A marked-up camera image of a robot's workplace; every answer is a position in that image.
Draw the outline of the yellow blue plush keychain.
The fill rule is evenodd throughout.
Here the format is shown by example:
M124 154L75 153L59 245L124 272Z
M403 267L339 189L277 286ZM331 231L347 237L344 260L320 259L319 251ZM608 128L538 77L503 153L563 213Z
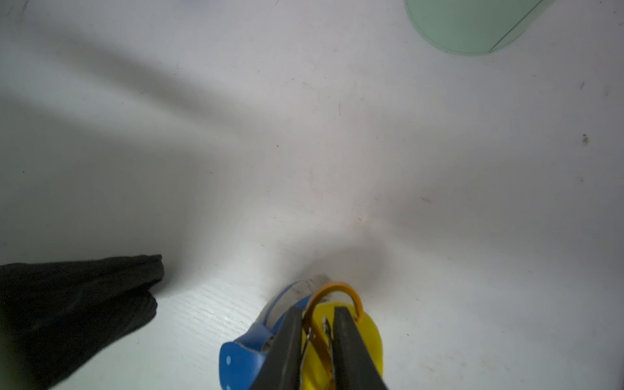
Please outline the yellow blue plush keychain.
M334 310L346 307L383 380L384 356L380 332L365 312L362 299L344 282L325 274L300 279L278 292L250 328L219 351L219 382L223 389L250 389L292 307L303 310L302 362L299 389L336 389L332 364Z

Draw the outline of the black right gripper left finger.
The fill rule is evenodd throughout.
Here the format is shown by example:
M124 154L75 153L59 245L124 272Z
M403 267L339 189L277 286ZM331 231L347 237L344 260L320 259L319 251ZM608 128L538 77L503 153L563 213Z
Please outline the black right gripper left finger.
M292 307L250 390L297 390L301 381L303 310Z

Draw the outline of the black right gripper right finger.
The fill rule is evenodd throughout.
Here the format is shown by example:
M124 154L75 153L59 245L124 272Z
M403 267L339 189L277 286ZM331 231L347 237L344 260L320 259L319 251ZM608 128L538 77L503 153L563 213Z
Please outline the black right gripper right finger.
M387 390L346 307L334 310L332 364L336 389Z

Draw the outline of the black knitted shoulder bag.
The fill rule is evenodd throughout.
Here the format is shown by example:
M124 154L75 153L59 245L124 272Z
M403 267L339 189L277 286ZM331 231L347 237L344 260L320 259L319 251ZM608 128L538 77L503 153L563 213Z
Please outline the black knitted shoulder bag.
M147 325L159 254L1 267L1 387L50 389Z

